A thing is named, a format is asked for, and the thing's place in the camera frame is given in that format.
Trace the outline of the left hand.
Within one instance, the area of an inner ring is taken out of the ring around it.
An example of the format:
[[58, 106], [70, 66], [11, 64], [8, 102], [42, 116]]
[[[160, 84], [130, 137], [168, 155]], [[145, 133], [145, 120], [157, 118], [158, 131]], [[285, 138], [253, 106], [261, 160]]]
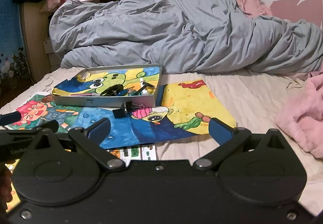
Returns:
[[8, 207], [7, 204], [13, 200], [12, 197], [12, 173], [5, 164], [1, 164], [0, 171], [0, 200], [1, 213], [4, 213]]

